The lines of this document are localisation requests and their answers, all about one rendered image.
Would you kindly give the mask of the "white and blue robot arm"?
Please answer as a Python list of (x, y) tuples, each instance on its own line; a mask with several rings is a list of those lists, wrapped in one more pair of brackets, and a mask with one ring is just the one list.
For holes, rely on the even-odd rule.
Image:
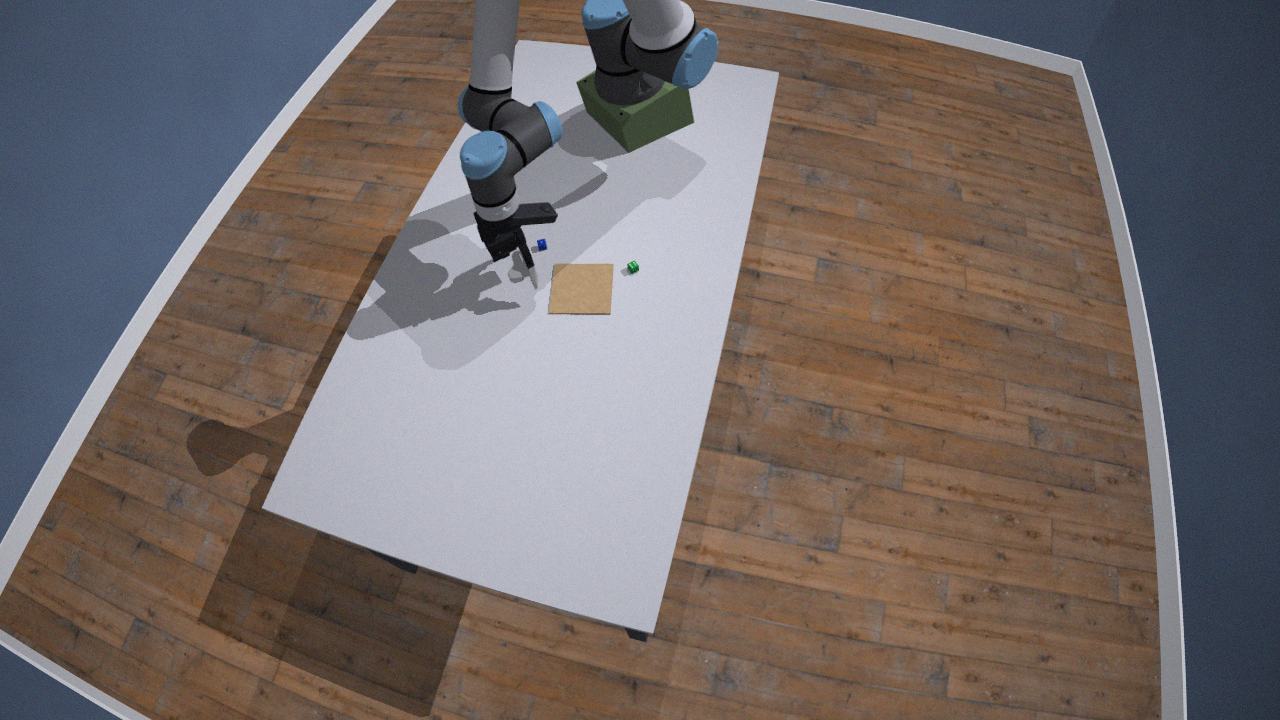
[[(509, 225), (534, 225), (554, 223), (558, 214), (550, 202), (518, 204), (515, 174), (552, 149), (563, 129), (547, 102), (529, 108), (511, 97), (518, 5), (475, 3), (471, 73), (458, 111), (483, 132), (465, 141), (460, 160), (479, 217), (500, 222), (517, 210)], [(716, 61), (716, 33), (698, 26), (680, 0), (588, 0), (581, 15), (605, 102), (643, 102), (664, 82), (692, 88)]]

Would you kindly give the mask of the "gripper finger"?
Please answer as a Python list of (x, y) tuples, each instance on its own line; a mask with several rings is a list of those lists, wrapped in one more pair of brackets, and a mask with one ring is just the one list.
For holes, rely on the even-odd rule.
[[(532, 256), (531, 256), (531, 254), (529, 251), (529, 246), (527, 246), (527, 243), (525, 242), (524, 238), (521, 238), (518, 241), (520, 241), (520, 243), (518, 243), (518, 250), (520, 251), (515, 251), (512, 254), (512, 260), (513, 260), (515, 265), (508, 272), (509, 279), (518, 279), (518, 278), (524, 278), (524, 277), (530, 277), (531, 281), (532, 281), (534, 288), (538, 290), (538, 273), (536, 273), (536, 269), (534, 266)], [(521, 258), (520, 258), (520, 255), (521, 255)], [(522, 261), (522, 259), (524, 259), (524, 261)]]

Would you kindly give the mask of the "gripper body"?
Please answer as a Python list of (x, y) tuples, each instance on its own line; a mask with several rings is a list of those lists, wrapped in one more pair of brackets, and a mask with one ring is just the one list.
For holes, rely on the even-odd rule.
[(477, 225), (480, 224), (480, 227), (477, 227), (479, 228), (477, 232), (479, 234), (483, 233), (480, 234), (480, 238), (483, 240), (484, 237), (483, 242), (485, 243), (486, 249), (489, 247), (488, 251), (492, 255), (493, 263), (508, 258), (509, 252), (515, 251), (518, 247), (520, 243), (518, 240), (521, 238), (525, 240), (521, 225), (509, 227), (508, 224), (509, 219), (513, 218), (515, 214), (500, 222), (486, 222), (477, 215), (477, 211), (474, 211), (474, 217)]

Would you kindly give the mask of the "tan mat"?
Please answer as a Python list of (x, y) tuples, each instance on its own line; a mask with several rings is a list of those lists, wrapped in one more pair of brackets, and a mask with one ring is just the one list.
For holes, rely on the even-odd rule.
[(611, 314), (614, 264), (556, 264), (549, 314)]

